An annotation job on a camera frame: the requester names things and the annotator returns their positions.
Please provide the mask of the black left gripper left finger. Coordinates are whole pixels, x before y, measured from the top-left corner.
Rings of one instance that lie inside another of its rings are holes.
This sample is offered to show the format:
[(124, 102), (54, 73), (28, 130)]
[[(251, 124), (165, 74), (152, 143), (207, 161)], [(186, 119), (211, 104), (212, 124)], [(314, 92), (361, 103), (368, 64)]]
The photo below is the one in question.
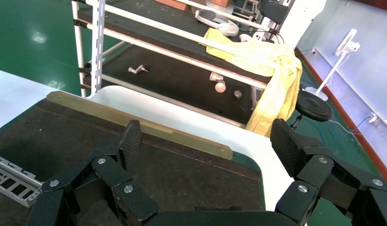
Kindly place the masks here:
[(125, 226), (142, 226), (159, 210), (158, 204), (133, 181), (131, 162), (142, 141), (140, 122), (96, 147), (78, 165), (46, 180), (30, 216), (29, 226), (75, 226), (76, 215), (104, 199)]

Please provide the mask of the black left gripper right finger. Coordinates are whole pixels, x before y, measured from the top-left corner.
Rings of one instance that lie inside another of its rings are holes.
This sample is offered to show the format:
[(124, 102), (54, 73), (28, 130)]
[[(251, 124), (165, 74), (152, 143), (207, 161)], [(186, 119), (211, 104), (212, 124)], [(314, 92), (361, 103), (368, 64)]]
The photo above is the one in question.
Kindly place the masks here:
[(322, 198), (353, 226), (387, 226), (386, 180), (341, 160), (321, 141), (297, 134), (283, 119), (273, 121), (270, 140), (294, 180), (276, 212), (303, 226)]

